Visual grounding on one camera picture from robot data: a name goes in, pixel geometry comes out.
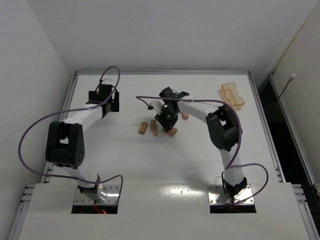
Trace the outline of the engraved long wood block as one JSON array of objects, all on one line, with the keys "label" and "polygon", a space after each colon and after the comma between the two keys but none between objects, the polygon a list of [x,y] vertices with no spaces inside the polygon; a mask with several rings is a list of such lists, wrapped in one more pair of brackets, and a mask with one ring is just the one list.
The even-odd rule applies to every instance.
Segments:
[{"label": "engraved long wood block", "polygon": [[188,113],[181,113],[183,120],[188,120],[189,119],[189,114]]},{"label": "engraved long wood block", "polygon": [[164,129],[162,129],[162,131],[163,131],[165,134],[167,134],[168,136],[174,137],[174,136],[177,134],[178,129],[175,128],[175,127],[173,127],[173,128],[172,128],[171,130],[169,130],[169,131],[165,131]]}]

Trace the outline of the orange translucent plastic box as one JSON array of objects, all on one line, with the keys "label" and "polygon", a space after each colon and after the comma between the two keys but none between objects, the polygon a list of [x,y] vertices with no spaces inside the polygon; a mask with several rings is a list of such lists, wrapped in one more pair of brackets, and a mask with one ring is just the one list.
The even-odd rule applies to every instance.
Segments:
[{"label": "orange translucent plastic box", "polygon": [[223,101],[232,106],[235,111],[241,110],[245,105],[245,101],[239,96],[237,86],[234,82],[222,84],[219,92]]}]

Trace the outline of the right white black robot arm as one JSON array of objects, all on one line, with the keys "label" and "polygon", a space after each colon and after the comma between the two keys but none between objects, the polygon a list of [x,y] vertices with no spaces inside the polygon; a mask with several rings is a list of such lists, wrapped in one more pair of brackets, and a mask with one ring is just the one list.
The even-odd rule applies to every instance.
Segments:
[{"label": "right white black robot arm", "polygon": [[178,121],[179,113],[188,114],[207,125],[213,145],[219,149],[224,167],[224,190],[227,197],[234,199],[247,185],[238,156],[240,128],[235,111],[226,104],[220,106],[198,101],[182,91],[174,93],[170,87],[159,94],[160,100],[150,102],[156,111],[155,119],[167,133]]}]

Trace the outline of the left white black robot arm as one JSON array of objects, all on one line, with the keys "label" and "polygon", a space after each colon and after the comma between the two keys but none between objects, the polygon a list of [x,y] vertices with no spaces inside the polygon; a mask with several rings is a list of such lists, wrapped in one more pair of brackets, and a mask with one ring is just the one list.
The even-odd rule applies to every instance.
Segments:
[{"label": "left white black robot arm", "polygon": [[107,113],[118,112],[119,92],[111,81],[103,81],[97,90],[88,92],[88,102],[82,110],[63,121],[53,121],[48,128],[45,158],[76,178],[81,194],[103,203],[108,196],[100,176],[85,163],[84,133]]}]

